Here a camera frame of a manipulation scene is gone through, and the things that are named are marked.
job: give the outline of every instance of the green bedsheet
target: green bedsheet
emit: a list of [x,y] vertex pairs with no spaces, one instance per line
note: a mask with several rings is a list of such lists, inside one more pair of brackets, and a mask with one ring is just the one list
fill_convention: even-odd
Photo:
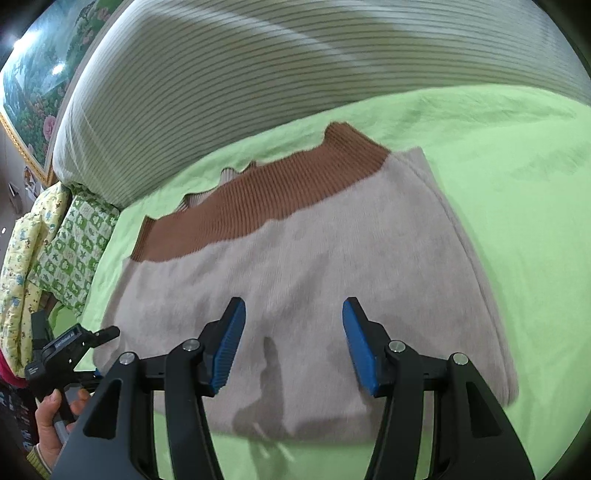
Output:
[[[392,150],[424,149],[491,280],[520,382],[506,411],[542,478],[591,409],[591,109],[555,94],[477,86],[384,96],[212,153],[121,213],[82,324],[99,328],[144,215],[166,215],[184,194],[211,189],[223,167],[317,145],[332,120]],[[94,368],[90,356],[80,368]],[[160,474],[171,479],[161,415],[155,429]],[[358,480],[372,450],[225,435],[214,442],[227,480]]]

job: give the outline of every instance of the brown ribbed collar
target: brown ribbed collar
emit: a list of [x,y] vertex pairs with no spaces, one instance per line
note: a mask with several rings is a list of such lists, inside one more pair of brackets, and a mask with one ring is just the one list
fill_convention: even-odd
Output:
[[318,147],[250,168],[196,207],[146,217],[131,259],[162,262],[249,235],[369,177],[388,154],[350,125],[330,124]]

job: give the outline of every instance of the yellow patterned blanket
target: yellow patterned blanket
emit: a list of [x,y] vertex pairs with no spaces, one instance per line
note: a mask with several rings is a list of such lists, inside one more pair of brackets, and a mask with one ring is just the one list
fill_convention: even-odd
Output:
[[57,183],[39,195],[31,212],[19,218],[12,231],[0,274],[0,349],[17,377],[33,354],[31,314],[41,300],[41,290],[27,274],[43,245],[56,235],[64,218],[70,191]]

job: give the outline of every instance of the finger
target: finger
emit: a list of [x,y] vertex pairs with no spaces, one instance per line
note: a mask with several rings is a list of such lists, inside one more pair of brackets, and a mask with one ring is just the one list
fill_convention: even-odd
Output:
[[54,390],[50,396],[43,399],[35,412],[39,441],[46,445],[47,448],[58,449],[58,451],[61,448],[61,442],[53,427],[53,417],[59,410],[60,403],[61,394],[59,390]]
[[74,415],[80,416],[86,407],[86,403],[87,401],[74,400],[72,403],[70,403],[70,410]]
[[88,390],[86,390],[85,388],[81,388],[80,390],[78,390],[78,398],[82,401],[90,400],[90,394],[88,393]]

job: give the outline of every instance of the beige sweater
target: beige sweater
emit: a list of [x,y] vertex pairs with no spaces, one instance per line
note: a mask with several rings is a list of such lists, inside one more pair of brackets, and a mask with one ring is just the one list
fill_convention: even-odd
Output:
[[95,350],[102,370],[124,351],[169,352],[241,296],[246,328],[228,385],[206,401],[211,428],[371,441],[382,404],[358,387],[341,319],[356,296],[390,337],[465,352],[502,404],[516,397],[490,286],[421,150],[332,124],[322,145],[195,203],[144,221],[102,323],[121,329]]

